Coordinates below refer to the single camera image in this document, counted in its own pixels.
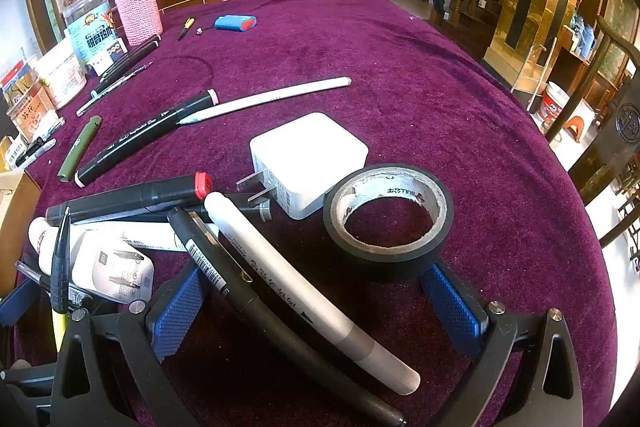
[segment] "white wall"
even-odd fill
[[[20,47],[37,46],[24,0],[0,0],[0,65]]]

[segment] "tiled floor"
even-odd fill
[[[534,120],[538,126],[542,123],[537,115]],[[565,130],[561,131],[560,136],[561,142],[555,142],[551,149],[558,156],[562,167],[569,170],[595,137],[595,127],[591,127],[579,144]],[[624,202],[625,197],[622,194],[616,195],[609,186],[587,205],[587,214],[598,237],[602,237],[620,222],[618,209]],[[629,262],[631,245],[633,242],[625,233],[602,251],[611,281],[618,328],[618,364],[612,404],[620,397],[640,359],[640,315],[636,309],[636,305],[640,303],[640,277]]]
[[[421,0],[389,0],[396,6],[407,10],[414,17],[429,20],[431,4]]]

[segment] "white bucket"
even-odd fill
[[[38,60],[35,69],[56,109],[65,107],[86,85],[69,37]]]
[[[545,122],[553,122],[569,101],[569,95],[553,82],[546,84],[538,114]]]

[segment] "white marker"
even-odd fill
[[[221,103],[214,107],[209,107],[190,114],[189,116],[182,118],[178,124],[185,125],[188,123],[198,123],[203,120],[209,120],[209,118],[213,118],[215,116],[220,116],[221,114],[227,114],[247,107],[253,107],[254,105],[275,102],[276,100],[291,98],[292,96],[298,96],[300,94],[308,94],[310,92],[324,91],[327,89],[335,89],[336,87],[346,87],[350,85],[351,79],[348,76],[341,76],[340,78],[329,78],[327,80],[318,80],[317,82],[298,84],[297,86],[283,87],[282,89],[252,94],[245,98]]]

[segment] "barcode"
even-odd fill
[[[216,290],[222,290],[222,288],[226,284],[226,281],[222,279],[222,276],[217,272],[215,268],[213,268],[213,265],[202,253],[202,250],[197,247],[193,239],[187,241],[186,247],[189,255],[193,257],[193,260],[198,265],[198,268],[200,268],[204,272],[204,275],[206,275],[211,284],[216,287]]]

